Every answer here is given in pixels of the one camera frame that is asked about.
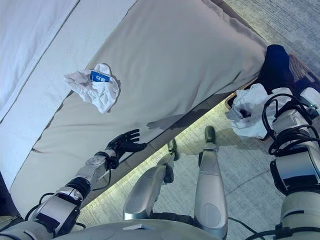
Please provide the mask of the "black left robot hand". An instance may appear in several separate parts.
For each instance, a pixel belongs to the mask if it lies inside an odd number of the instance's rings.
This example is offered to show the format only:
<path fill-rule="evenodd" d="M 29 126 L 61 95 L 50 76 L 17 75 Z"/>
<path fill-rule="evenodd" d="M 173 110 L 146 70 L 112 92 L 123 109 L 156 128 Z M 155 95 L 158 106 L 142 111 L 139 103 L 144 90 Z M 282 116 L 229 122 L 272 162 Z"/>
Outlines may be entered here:
<path fill-rule="evenodd" d="M 125 153 L 137 153 L 147 147 L 147 143 L 139 143 L 140 130 L 134 129 L 118 135 L 106 146 L 106 150 L 113 150 L 120 159 Z"/>

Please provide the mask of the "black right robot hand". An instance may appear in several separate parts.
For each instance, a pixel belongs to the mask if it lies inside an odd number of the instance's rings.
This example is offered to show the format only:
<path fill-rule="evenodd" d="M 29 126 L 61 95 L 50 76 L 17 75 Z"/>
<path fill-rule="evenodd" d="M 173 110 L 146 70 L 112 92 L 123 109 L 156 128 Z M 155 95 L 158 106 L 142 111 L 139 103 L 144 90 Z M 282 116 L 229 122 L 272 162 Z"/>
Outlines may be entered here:
<path fill-rule="evenodd" d="M 265 102 L 262 110 L 262 118 L 267 119 L 267 108 L 275 102 L 274 113 L 271 112 L 271 116 L 275 119 L 279 118 L 281 115 L 288 111 L 297 111 L 306 121 L 311 121 L 314 117 L 318 115 L 314 105 L 307 103 L 306 101 L 301 101 L 300 98 L 292 94 L 285 92 L 273 93 L 270 98 Z"/>

